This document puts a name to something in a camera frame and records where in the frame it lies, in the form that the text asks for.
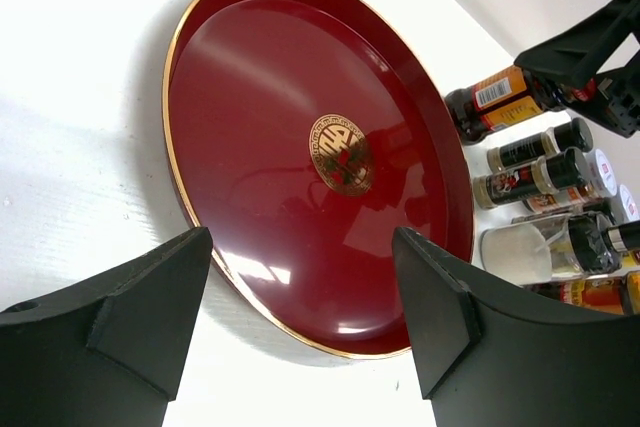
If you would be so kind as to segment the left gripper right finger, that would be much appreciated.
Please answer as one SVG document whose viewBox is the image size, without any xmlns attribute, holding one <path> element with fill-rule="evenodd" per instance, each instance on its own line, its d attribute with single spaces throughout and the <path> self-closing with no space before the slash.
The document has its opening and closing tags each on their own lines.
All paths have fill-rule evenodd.
<svg viewBox="0 0 640 427">
<path fill-rule="evenodd" d="M 392 240 L 421 393 L 440 426 L 635 426 L 639 319 L 512 285 L 418 232 Z"/>
</svg>

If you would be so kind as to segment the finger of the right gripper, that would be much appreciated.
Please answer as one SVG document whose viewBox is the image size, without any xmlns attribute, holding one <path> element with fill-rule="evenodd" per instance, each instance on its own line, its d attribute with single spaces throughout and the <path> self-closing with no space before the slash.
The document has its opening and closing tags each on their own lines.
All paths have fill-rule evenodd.
<svg viewBox="0 0 640 427">
<path fill-rule="evenodd" d="M 582 88 L 631 35 L 639 35 L 639 0 L 611 0 L 565 32 L 521 52 L 514 64 Z"/>
</svg>

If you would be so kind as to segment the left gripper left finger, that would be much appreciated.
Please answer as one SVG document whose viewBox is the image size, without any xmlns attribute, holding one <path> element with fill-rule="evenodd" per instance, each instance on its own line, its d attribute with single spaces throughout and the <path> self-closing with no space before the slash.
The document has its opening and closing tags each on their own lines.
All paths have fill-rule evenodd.
<svg viewBox="0 0 640 427">
<path fill-rule="evenodd" d="M 208 229 L 1 313 L 4 426 L 160 426 L 210 266 Z"/>
</svg>

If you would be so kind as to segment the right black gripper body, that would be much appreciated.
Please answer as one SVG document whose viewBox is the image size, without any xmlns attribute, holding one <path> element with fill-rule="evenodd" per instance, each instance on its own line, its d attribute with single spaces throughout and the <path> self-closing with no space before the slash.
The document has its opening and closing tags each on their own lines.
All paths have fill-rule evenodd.
<svg viewBox="0 0 640 427">
<path fill-rule="evenodd" d="M 602 65 L 596 74 L 598 91 L 607 102 L 604 126 L 624 138 L 639 131 L 639 46 L 623 65 L 606 69 L 604 64 L 628 38 L 638 44 L 633 31 L 624 31 L 623 35 L 603 31 L 599 35 Z"/>
</svg>

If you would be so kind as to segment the red-lid dark sauce jar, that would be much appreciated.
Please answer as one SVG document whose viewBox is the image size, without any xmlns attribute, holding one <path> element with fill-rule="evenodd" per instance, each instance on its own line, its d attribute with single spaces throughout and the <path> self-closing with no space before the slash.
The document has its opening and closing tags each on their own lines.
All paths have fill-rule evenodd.
<svg viewBox="0 0 640 427">
<path fill-rule="evenodd" d="M 589 101 L 595 94 L 594 80 L 576 89 L 512 66 L 450 92 L 444 102 L 461 142 L 473 145 L 545 112 L 562 111 L 574 103 Z"/>
</svg>

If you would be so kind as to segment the clear salt grinder black top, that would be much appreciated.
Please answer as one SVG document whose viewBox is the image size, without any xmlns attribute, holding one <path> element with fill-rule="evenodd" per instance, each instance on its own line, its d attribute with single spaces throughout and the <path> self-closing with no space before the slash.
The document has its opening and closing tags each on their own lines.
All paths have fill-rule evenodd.
<svg viewBox="0 0 640 427">
<path fill-rule="evenodd" d="M 559 214 L 485 231 L 484 269 L 517 286 L 612 274 L 639 250 L 637 220 L 613 224 L 602 213 Z"/>
</svg>

